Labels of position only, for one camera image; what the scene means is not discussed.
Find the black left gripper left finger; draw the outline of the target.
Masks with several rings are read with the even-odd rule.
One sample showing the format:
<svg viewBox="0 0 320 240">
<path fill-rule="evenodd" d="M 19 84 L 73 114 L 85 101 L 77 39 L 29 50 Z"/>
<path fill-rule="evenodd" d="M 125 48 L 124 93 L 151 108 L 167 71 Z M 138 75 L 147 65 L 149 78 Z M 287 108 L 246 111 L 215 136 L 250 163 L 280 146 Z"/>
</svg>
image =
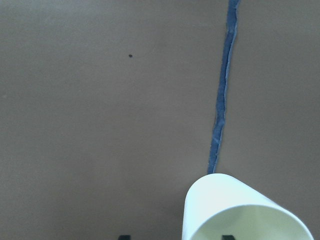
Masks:
<svg viewBox="0 0 320 240">
<path fill-rule="evenodd" d="M 131 235 L 120 235 L 118 240 L 131 240 Z"/>
</svg>

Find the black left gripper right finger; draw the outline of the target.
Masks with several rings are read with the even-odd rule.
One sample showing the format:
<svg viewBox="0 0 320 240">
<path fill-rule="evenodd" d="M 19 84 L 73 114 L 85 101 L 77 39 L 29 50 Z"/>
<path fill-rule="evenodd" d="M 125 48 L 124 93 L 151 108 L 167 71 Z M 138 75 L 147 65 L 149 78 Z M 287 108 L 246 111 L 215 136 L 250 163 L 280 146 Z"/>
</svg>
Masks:
<svg viewBox="0 0 320 240">
<path fill-rule="evenodd" d="M 222 240 L 235 240 L 235 237 L 233 235 L 222 235 Z"/>
</svg>

